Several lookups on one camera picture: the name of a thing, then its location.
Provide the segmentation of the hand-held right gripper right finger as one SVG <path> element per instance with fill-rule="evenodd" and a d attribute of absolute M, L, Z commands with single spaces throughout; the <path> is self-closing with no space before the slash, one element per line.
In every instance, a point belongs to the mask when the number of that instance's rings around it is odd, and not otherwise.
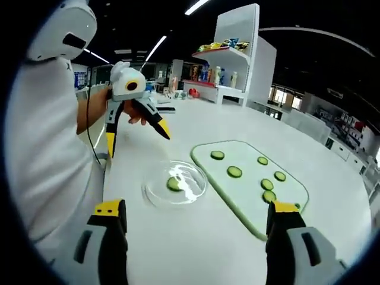
<path fill-rule="evenodd" d="M 267 238 L 267 284 L 334 284 L 346 271 L 334 245 L 294 204 L 270 202 Z"/>

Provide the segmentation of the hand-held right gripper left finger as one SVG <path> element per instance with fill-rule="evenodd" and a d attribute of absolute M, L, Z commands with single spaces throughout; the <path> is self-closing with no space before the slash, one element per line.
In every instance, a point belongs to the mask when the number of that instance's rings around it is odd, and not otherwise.
<path fill-rule="evenodd" d="M 127 284 L 126 205 L 123 199 L 95 206 L 77 225 L 51 263 L 56 284 Z"/>

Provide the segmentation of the person's left hand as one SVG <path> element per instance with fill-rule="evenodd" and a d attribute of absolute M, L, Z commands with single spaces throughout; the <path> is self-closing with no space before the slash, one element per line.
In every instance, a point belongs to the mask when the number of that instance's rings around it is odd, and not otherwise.
<path fill-rule="evenodd" d="M 139 111 L 135 110 L 132 107 L 132 103 L 130 100 L 126 100 L 123 103 L 123 112 L 129 116 L 128 123 L 129 124 L 137 124 L 141 123 L 141 125 L 146 125 L 147 121 L 143 118 L 142 114 Z"/>

